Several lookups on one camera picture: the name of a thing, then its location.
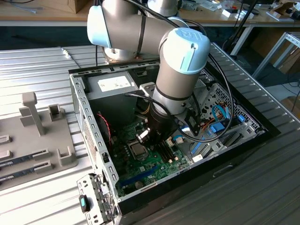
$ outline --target green circuit board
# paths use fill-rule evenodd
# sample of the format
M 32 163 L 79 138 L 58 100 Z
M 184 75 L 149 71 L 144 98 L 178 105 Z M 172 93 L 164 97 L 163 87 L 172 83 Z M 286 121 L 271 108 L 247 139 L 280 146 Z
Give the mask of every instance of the green circuit board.
M 125 196 L 137 190 L 135 186 L 136 181 L 140 181 L 143 186 L 146 186 L 189 165 L 176 145 L 172 147 L 175 159 L 169 162 L 164 162 L 156 150 L 149 149 L 149 155 L 145 160 L 139 161 L 135 159 L 128 144 L 135 141 L 135 134 L 139 129 L 143 129 L 143 123 L 134 123 L 124 127 L 118 132 L 117 137 L 114 138 L 111 154 L 113 154 L 112 161 L 120 178 L 116 185 L 120 196 Z M 123 185 L 124 181 L 126 182 L 131 178 L 136 178 L 146 173 L 147 176 L 144 175 L 140 179 L 135 179 L 133 182 Z

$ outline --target wooden desk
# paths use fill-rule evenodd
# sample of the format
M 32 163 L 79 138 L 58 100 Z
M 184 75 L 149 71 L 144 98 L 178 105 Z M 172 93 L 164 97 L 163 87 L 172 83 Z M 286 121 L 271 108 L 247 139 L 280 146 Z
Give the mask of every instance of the wooden desk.
M 10 3 L 0 1 L 0 26 L 86 26 L 89 8 L 92 6 L 91 0 L 80 12 L 72 14 L 48 7 L 38 10 L 36 14 L 13 7 Z M 24 4 L 26 7 L 39 6 L 38 0 Z M 227 18 L 222 15 L 222 10 L 212 12 L 203 7 L 200 11 L 187 11 L 181 9 L 181 18 L 194 20 L 203 26 L 220 27 L 234 26 L 236 19 Z M 300 27 L 300 22 L 278 22 L 266 15 L 266 10 L 259 10 L 260 14 L 248 19 L 245 23 L 245 30 L 238 40 L 231 55 L 236 55 L 254 27 Z

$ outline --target light blue joint cap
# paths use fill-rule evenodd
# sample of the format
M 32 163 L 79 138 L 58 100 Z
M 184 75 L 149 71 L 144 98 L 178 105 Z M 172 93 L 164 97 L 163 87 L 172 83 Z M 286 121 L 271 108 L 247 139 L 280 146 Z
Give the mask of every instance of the light blue joint cap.
M 93 45 L 111 48 L 101 6 L 92 6 L 90 8 L 87 28 L 89 40 Z
M 168 34 L 163 54 L 168 65 L 179 73 L 193 75 L 206 65 L 210 40 L 190 28 L 175 28 Z

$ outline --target red wire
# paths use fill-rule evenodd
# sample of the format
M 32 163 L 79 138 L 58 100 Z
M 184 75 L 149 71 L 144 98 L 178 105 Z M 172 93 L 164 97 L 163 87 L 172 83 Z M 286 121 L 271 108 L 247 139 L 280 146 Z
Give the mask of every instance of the red wire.
M 109 146 L 111 147 L 111 145 L 112 145 L 112 142 L 111 142 L 111 130 L 109 129 L 108 122 L 107 122 L 106 119 L 105 119 L 102 115 L 100 115 L 99 113 L 98 113 L 97 115 L 98 115 L 99 117 L 101 117 L 101 118 L 104 120 L 104 122 L 105 122 L 105 124 L 106 124 L 106 126 L 107 126 L 107 129 L 108 129 Z

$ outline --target aluminum table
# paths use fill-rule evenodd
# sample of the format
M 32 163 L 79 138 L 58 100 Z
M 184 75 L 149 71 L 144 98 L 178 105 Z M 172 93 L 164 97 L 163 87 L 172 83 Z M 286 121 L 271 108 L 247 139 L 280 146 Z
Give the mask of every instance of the aluminum table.
M 66 47 L 81 67 L 95 65 L 95 47 Z M 245 70 L 212 44 L 228 80 L 281 134 L 243 164 L 138 224 L 275 224 L 299 215 L 300 123 Z M 98 53 L 98 64 L 105 63 Z M 1 224 L 85 225 L 76 181 L 92 172 L 74 114 L 68 70 L 76 64 L 59 48 L 0 52 L 0 118 L 16 116 L 21 93 L 35 91 L 38 110 L 60 104 L 78 166 L 0 192 Z

